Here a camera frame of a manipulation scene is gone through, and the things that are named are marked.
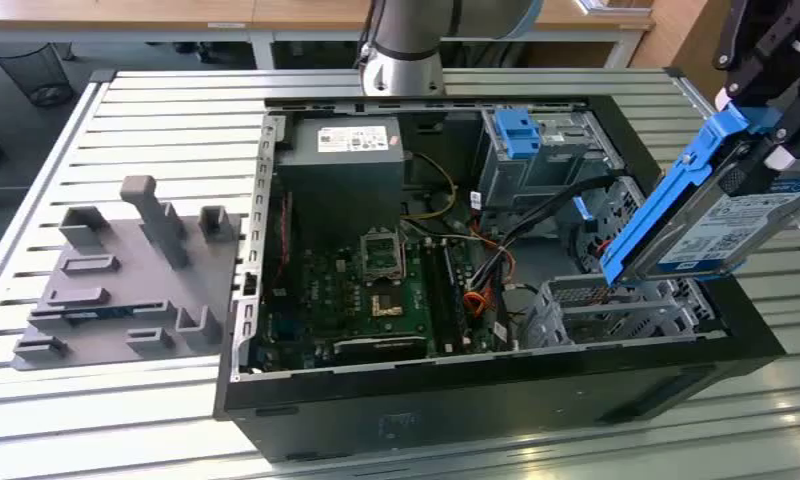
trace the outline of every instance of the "metal table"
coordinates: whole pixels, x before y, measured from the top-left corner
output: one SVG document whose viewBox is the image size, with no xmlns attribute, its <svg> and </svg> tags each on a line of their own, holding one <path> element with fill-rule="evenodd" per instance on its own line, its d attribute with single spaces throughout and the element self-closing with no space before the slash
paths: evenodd
<svg viewBox="0 0 800 480">
<path fill-rule="evenodd" d="M 661 70 L 448 71 L 447 84 L 463 95 L 611 94 L 663 164 L 710 113 Z M 234 424 L 211 418 L 218 357 L 8 367 L 65 208 L 134 216 L 119 184 L 151 174 L 182 215 L 222 204 L 248 220 L 262 99 L 359 92 L 350 71 L 124 72 L 89 84 L 0 243 L 0 478 L 800 478 L 798 228 L 738 275 L 790 355 L 647 423 L 271 466 Z"/>
</svg>

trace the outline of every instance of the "sticker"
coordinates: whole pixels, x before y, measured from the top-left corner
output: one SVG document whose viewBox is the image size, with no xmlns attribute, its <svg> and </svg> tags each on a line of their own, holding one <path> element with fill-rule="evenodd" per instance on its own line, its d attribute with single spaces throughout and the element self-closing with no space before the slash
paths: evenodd
<svg viewBox="0 0 800 480">
<path fill-rule="evenodd" d="M 208 23 L 208 28 L 246 28 L 246 23 L 214 22 Z"/>
<path fill-rule="evenodd" d="M 502 339 L 502 342 L 507 341 L 507 327 L 498 322 L 492 324 L 492 333 L 498 338 Z"/>
<path fill-rule="evenodd" d="M 800 197 L 800 178 L 781 179 L 771 193 L 726 195 L 658 262 L 665 271 L 711 270 L 769 224 L 770 213 Z"/>
<path fill-rule="evenodd" d="M 483 209 L 483 195 L 480 192 L 471 192 L 471 209 L 482 210 Z"/>
<path fill-rule="evenodd" d="M 318 152 L 388 150 L 386 127 L 326 127 L 318 131 Z"/>
</svg>

